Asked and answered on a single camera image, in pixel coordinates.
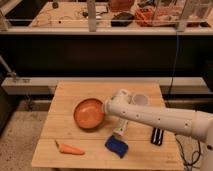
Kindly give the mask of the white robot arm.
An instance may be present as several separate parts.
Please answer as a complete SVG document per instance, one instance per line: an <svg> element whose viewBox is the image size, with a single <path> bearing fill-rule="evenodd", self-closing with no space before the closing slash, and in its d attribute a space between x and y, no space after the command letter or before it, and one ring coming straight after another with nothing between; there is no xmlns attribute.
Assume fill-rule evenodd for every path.
<svg viewBox="0 0 213 171"><path fill-rule="evenodd" d="M140 94L132 94L125 89L119 90L106 100L103 111L108 115L192 137L203 143L213 141L213 114L189 109L141 105Z"/></svg>

